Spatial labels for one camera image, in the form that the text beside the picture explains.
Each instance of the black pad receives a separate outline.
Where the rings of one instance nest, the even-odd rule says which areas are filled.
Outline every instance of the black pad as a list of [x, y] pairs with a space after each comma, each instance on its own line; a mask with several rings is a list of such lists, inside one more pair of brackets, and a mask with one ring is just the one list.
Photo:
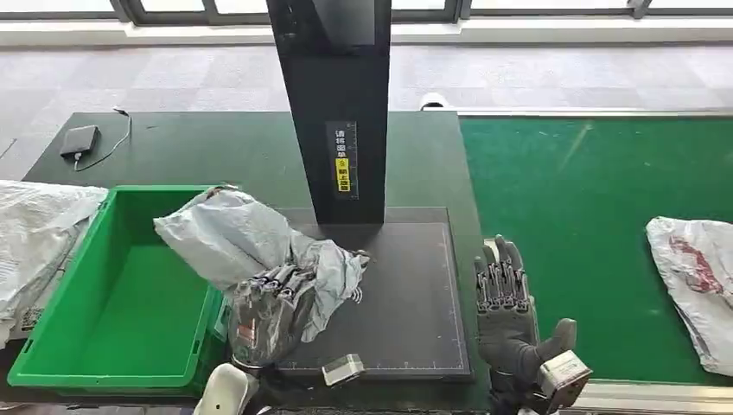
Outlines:
[[356, 353], [365, 379], [470, 378], [444, 207], [389, 207], [382, 226], [320, 228], [308, 209], [280, 212], [308, 236], [373, 255], [361, 303], [344, 302], [325, 331], [279, 365], [283, 370], [319, 374], [321, 366]]
[[74, 156], [77, 153], [84, 155], [92, 151], [97, 139], [99, 139], [99, 128], [97, 128], [97, 125], [72, 128], [64, 136], [61, 156]]

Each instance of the white sack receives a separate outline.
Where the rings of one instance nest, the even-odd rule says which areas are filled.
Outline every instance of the white sack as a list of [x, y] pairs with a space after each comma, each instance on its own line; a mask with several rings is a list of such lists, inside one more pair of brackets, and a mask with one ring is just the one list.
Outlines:
[[279, 212], [233, 187], [211, 188], [153, 222], [165, 243], [222, 291], [288, 259], [302, 268], [316, 265], [316, 301], [304, 342], [313, 341], [354, 294], [368, 261], [330, 239], [314, 240], [291, 229]]
[[733, 376], [733, 225], [657, 217], [647, 237], [700, 364]]
[[0, 345], [106, 196], [105, 188], [0, 180]]

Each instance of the gray carpet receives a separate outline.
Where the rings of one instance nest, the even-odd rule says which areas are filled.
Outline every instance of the gray carpet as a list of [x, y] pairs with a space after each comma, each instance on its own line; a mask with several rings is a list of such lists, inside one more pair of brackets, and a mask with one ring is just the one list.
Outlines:
[[[732, 47], [392, 48], [390, 108], [733, 105]], [[0, 178], [20, 179], [72, 112], [288, 110], [273, 47], [0, 51]]]

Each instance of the charging cable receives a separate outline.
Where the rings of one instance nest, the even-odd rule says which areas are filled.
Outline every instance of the charging cable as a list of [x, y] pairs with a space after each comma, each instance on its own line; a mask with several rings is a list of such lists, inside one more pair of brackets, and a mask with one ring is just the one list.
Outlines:
[[112, 150], [110, 150], [110, 152], [109, 152], [109, 153], [107, 153], [107, 154], [103, 155], [103, 156], [102, 156], [102, 158], [100, 158], [100, 159], [99, 159], [99, 160], [97, 160], [96, 162], [94, 162], [94, 163], [91, 163], [91, 164], [89, 164], [89, 165], [87, 165], [87, 166], [84, 166], [84, 167], [82, 167], [82, 168], [80, 168], [80, 167], [79, 167], [79, 160], [81, 159], [81, 153], [76, 153], [76, 154], [74, 154], [74, 155], [73, 155], [73, 159], [74, 159], [74, 161], [73, 161], [73, 171], [84, 171], [84, 170], [86, 170], [86, 169], [89, 169], [89, 168], [91, 168], [91, 167], [94, 167], [94, 166], [96, 166], [96, 165], [97, 165], [97, 164], [99, 164], [99, 163], [102, 163], [102, 162], [103, 162], [103, 161], [104, 161], [104, 160], [105, 160], [105, 159], [106, 159], [107, 157], [109, 157], [109, 156], [111, 156], [111, 155], [112, 155], [112, 153], [114, 152], [114, 150], [116, 150], [116, 149], [117, 149], [117, 147], [118, 147], [118, 146], [119, 146], [119, 145], [120, 145], [120, 144], [121, 144], [121, 143], [122, 143], [122, 142], [123, 142], [124, 140], [126, 140], [127, 138], [130, 138], [130, 137], [132, 137], [132, 117], [130, 116], [130, 114], [128, 114], [128, 113], [127, 113], [127, 111], [125, 111], [125, 110], [121, 110], [121, 109], [119, 109], [119, 108], [117, 108], [117, 107], [115, 107], [115, 108], [112, 108], [112, 110], [114, 110], [114, 111], [115, 111], [116, 113], [118, 113], [118, 114], [120, 114], [120, 115], [124, 115], [124, 116], [126, 116], [126, 117], [127, 117], [127, 132], [126, 132], [126, 133], [124, 134], [124, 137], [120, 138], [120, 139], [119, 139], [119, 141], [117, 141], [117, 143], [116, 143], [116, 144], [114, 145], [114, 147], [112, 147]]

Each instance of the warning sticker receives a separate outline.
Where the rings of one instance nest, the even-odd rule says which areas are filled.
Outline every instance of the warning sticker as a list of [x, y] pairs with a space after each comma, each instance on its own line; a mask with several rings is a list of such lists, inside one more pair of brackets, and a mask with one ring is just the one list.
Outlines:
[[356, 122], [326, 123], [328, 149], [333, 157], [334, 190], [337, 199], [359, 199], [358, 144]]

